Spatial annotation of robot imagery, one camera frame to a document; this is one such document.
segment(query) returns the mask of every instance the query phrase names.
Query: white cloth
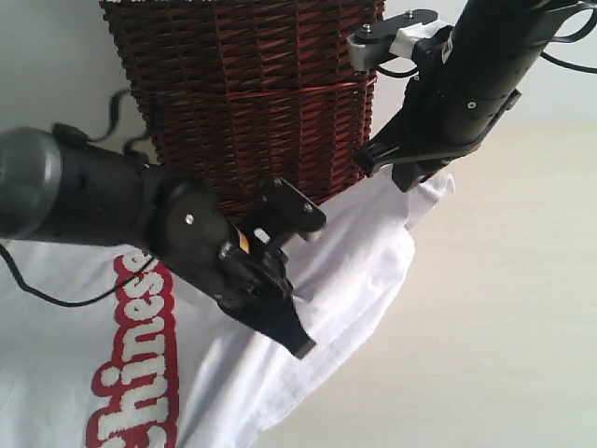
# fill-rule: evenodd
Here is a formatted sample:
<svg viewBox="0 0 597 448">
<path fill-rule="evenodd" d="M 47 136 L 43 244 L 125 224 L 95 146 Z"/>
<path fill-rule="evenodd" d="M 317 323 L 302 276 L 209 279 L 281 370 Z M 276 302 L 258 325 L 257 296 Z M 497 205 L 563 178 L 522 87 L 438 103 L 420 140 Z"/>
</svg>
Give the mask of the white cloth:
<svg viewBox="0 0 597 448">
<path fill-rule="evenodd" d="M 302 361 L 157 263 L 80 309 L 27 295 L 0 270 L 2 445 L 252 445 L 377 327 L 413 257 L 406 228 L 451 189 L 440 175 L 403 194 L 381 174 L 323 206 L 320 241 L 290 242 L 298 314 L 318 342 Z M 127 246 L 8 248 L 31 285 L 69 301 L 111 288 L 145 261 Z"/>
</svg>

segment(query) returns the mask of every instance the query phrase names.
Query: wire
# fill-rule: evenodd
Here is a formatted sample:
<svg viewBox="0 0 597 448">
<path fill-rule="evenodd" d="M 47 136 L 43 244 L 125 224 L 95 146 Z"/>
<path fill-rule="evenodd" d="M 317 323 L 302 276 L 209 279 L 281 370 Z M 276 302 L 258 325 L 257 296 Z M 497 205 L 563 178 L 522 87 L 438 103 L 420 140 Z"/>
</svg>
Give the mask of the wire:
<svg viewBox="0 0 597 448">
<path fill-rule="evenodd" d="M 376 67 L 376 70 L 378 72 L 380 72 L 382 75 L 386 75 L 387 77 L 394 77 L 396 79 L 404 79 L 406 77 L 412 77 L 413 75 L 416 75 L 417 73 L 419 73 L 418 67 L 415 67 L 412 70 L 409 70 L 408 72 L 391 72 L 390 70 L 383 68 L 381 65 L 378 65 Z"/>
<path fill-rule="evenodd" d="M 27 285 L 27 282 L 25 282 L 25 280 L 22 278 L 21 271 L 19 271 L 19 267 L 17 266 L 17 263 L 10 255 L 10 252 L 8 252 L 8 250 L 3 245 L 0 245 L 0 257 L 2 257 L 4 259 L 4 261 L 6 262 L 6 264 L 8 266 L 8 269 L 10 270 L 10 273 L 12 273 L 12 276 L 14 277 L 15 281 L 17 282 L 17 285 L 19 285 L 19 287 L 23 291 L 28 292 L 29 294 L 33 294 L 34 296 L 38 297 L 42 301 L 47 301 L 53 305 L 61 306 L 62 308 L 81 308 L 83 306 L 92 305 L 92 304 L 100 301 L 101 299 L 105 299 L 106 297 L 115 293 L 122 287 L 127 286 L 133 279 L 135 279 L 136 277 L 141 275 L 143 273 L 143 271 L 145 269 L 147 269 L 149 264 L 151 264 L 151 262 L 153 262 L 155 259 L 154 257 L 151 257 L 149 259 L 149 261 L 146 264 L 144 264 L 143 267 L 139 271 L 137 271 L 136 273 L 131 275 L 126 280 L 123 280 L 122 282 L 116 284 L 112 289 L 110 289 L 109 291 L 106 291 L 104 294 L 94 297 L 93 299 L 89 299 L 88 301 L 69 302 L 69 301 L 60 301 L 58 299 L 54 299 L 53 297 L 49 296 L 48 294 L 41 292 L 39 289 L 36 289 L 34 287 Z"/>
<path fill-rule="evenodd" d="M 587 11 L 589 9 L 592 10 L 589 20 L 587 21 L 587 23 L 585 23 L 585 25 L 580 30 L 578 30 L 576 33 L 572 33 L 571 35 L 564 35 L 562 37 L 556 36 L 552 39 L 552 42 L 558 43 L 558 44 L 574 44 L 575 42 L 578 42 L 579 40 L 584 39 L 590 33 L 592 33 L 595 30 L 595 28 L 597 27 L 597 1 L 596 0 L 586 0 L 585 2 L 583 2 L 580 5 L 576 14 L 581 11 Z M 546 61 L 549 61 L 550 63 L 555 63 L 556 65 L 559 65 L 560 67 L 563 67 L 563 68 L 567 68 L 568 70 L 574 70 L 575 72 L 589 73 L 592 75 L 597 75 L 597 67 L 587 67 L 586 65 L 578 65 L 576 63 L 569 63 L 567 61 L 563 61 L 554 56 L 551 56 L 550 54 L 546 53 L 545 51 L 541 53 L 541 57 L 543 59 L 545 59 Z"/>
</svg>

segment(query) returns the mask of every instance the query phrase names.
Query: brown wicker basket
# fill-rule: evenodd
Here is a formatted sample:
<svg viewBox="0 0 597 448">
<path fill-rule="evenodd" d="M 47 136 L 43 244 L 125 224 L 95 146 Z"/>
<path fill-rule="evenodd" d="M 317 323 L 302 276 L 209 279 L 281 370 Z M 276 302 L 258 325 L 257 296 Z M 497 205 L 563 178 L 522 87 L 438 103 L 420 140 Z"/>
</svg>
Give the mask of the brown wicker basket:
<svg viewBox="0 0 597 448">
<path fill-rule="evenodd" d="M 360 178 L 375 73 L 346 37 L 383 0 L 100 2 L 160 161 L 207 179 L 238 216 L 281 176 L 320 203 Z"/>
</svg>

